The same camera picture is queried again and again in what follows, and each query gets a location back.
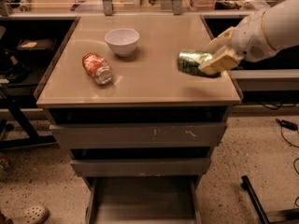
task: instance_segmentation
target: concrete floor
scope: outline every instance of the concrete floor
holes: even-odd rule
[[[293,162],[299,158],[299,149],[283,140],[276,118],[299,123],[299,109],[234,108],[228,129],[196,190],[203,224],[260,223],[249,195],[240,186],[242,175],[249,177],[266,212],[295,207],[299,175]],[[49,133],[47,121],[31,121],[41,135]],[[15,129],[6,132],[3,139],[24,137],[18,123],[8,123]],[[283,132],[299,146],[298,132]],[[69,165],[65,150],[50,145],[1,152],[12,162],[10,171],[0,170],[0,208],[6,216],[18,216],[26,207],[42,204],[50,210],[47,224],[84,223],[90,192]]]

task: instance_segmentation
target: can lid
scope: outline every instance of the can lid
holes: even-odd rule
[[[112,79],[112,72],[109,66],[102,67],[97,70],[95,75],[95,82],[99,85],[105,85]]]

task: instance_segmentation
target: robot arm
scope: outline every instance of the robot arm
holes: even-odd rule
[[[207,46],[213,57],[199,69],[210,76],[237,67],[243,59],[256,63],[273,57],[299,45],[298,28],[299,0],[258,10],[213,39]]]

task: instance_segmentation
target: white bowl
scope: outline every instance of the white bowl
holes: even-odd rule
[[[134,29],[115,29],[105,35],[105,40],[115,54],[125,57],[136,50],[139,33]]]

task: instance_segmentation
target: plug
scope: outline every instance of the plug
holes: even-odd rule
[[[287,128],[289,130],[297,131],[298,130],[298,125],[292,122],[289,122],[287,120],[280,120],[277,119],[277,122],[280,124],[281,127]]]

